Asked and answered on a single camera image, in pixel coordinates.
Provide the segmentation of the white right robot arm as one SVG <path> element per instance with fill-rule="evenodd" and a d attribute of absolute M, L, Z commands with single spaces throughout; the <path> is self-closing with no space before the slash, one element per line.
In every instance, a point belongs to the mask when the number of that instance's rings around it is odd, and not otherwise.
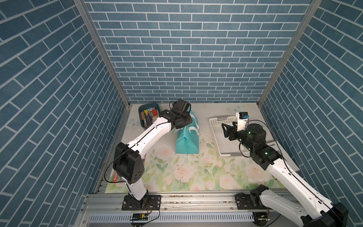
<path fill-rule="evenodd" d="M 304 179 L 285 161 L 283 155 L 266 144 L 266 131 L 259 124 L 250 124 L 238 130 L 237 123 L 222 124 L 224 136 L 237 140 L 249 152 L 252 160 L 269 172 L 298 200 L 291 202 L 259 185 L 250 191 L 252 206 L 271 208 L 300 227 L 346 227 L 348 209 L 342 203 L 333 203 Z"/>

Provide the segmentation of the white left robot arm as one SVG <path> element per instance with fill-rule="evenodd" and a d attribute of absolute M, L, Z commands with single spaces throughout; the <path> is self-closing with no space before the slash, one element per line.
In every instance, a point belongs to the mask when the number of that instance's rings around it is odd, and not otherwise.
<path fill-rule="evenodd" d="M 115 149 L 113 170 L 126 183 L 129 195 L 137 202 L 145 202 L 148 191 L 142 181 L 144 174 L 143 159 L 152 146 L 172 129 L 182 129 L 192 123 L 191 104 L 178 99 L 169 110 L 163 110 L 140 136 L 134 140 L 120 142 Z"/>

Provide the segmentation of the teal insulated delivery bag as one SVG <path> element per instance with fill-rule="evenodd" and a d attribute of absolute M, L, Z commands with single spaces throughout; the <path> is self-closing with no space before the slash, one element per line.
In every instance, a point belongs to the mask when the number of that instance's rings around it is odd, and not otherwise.
<path fill-rule="evenodd" d="M 199 153 L 199 122 L 193 111 L 190 112 L 192 123 L 178 130 L 176 154 Z"/>

